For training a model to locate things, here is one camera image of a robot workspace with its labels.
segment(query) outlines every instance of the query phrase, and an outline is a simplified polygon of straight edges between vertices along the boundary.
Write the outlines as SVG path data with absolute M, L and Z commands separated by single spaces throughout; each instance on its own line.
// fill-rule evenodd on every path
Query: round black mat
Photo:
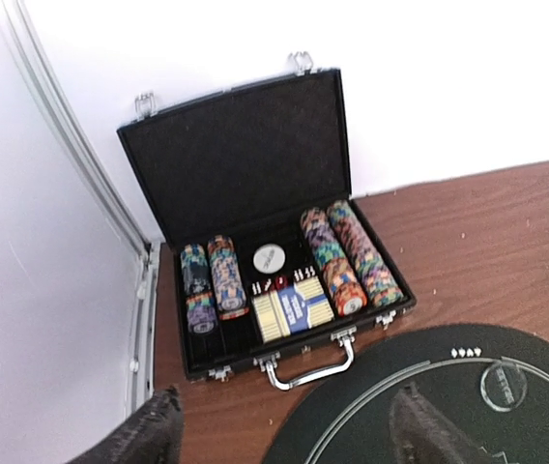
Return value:
M 500 363 L 516 367 L 526 383 L 509 412 L 481 394 L 483 373 Z M 264 464 L 395 463 L 390 409 L 410 385 L 495 462 L 549 464 L 549 343 L 484 325 L 405 333 L 369 348 L 307 396 Z

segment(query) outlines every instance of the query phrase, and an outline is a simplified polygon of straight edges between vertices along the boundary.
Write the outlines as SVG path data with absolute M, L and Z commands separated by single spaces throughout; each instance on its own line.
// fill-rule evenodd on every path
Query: white panel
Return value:
M 0 34 L 0 463 L 65 461 L 123 419 L 138 271 Z
M 549 160 L 549 2 L 26 0 L 112 181 L 159 235 L 114 131 L 153 89 L 175 102 L 283 72 L 343 71 L 355 195 Z

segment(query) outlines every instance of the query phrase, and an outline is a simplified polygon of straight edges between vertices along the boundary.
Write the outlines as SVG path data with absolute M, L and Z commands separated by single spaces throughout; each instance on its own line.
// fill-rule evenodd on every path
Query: poker case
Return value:
M 159 310 L 178 312 L 189 380 L 227 380 L 233 373 L 261 368 L 273 386 L 289 390 L 345 370 L 354 359 L 354 332 L 376 326 L 385 329 L 395 316 L 416 304 L 380 238 L 350 200 L 399 284 L 402 300 L 384 307 L 369 304 L 266 344 L 252 308 L 246 316 L 219 321 L 212 334 L 188 332 L 179 258 L 179 250 L 187 244 L 205 247 L 214 235 L 230 236 L 249 301 L 251 282 L 268 276 L 252 266 L 253 252 L 264 244 L 284 248 L 282 273 L 308 263 L 324 286 L 301 231 L 300 216 L 307 208 L 326 208 L 351 195 L 339 69 L 306 70 L 185 102 L 125 125 L 118 135 L 174 251 L 177 307 Z M 289 382 L 277 379 L 279 359 L 332 342 L 344 349 L 344 363 L 321 367 Z

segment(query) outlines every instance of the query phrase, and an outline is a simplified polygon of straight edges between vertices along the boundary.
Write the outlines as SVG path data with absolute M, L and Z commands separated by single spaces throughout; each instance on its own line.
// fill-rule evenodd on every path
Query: silver handle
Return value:
M 343 364 L 329 365 L 326 367 L 320 367 L 319 369 L 311 370 L 306 374 L 303 374 L 295 379 L 292 379 L 288 382 L 281 382 L 276 377 L 276 361 L 270 360 L 262 364 L 262 371 L 266 370 L 268 375 L 268 380 L 270 380 L 271 385 L 279 390 L 287 392 L 292 390 L 294 387 L 299 387 L 300 385 L 308 384 L 314 380 L 323 379 L 329 375 L 339 374 L 345 370 L 348 370 L 350 365 L 354 362 L 354 347 L 352 343 L 354 342 L 354 337 L 351 335 L 344 335 L 338 339 L 339 346 L 342 346 L 345 350 L 345 355 L 347 360 Z

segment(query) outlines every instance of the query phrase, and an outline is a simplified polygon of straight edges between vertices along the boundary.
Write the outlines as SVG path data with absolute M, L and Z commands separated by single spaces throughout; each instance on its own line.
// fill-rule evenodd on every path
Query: brown wooden table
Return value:
M 370 196 L 360 205 L 416 293 L 417 309 L 385 336 L 456 322 L 511 326 L 549 341 L 549 162 Z M 185 380 L 171 253 L 162 252 L 155 387 L 179 386 L 183 462 L 258 463 L 286 416 L 315 385 L 281 392 L 256 368 L 226 384 Z M 280 363 L 289 378 L 338 362 L 328 346 Z

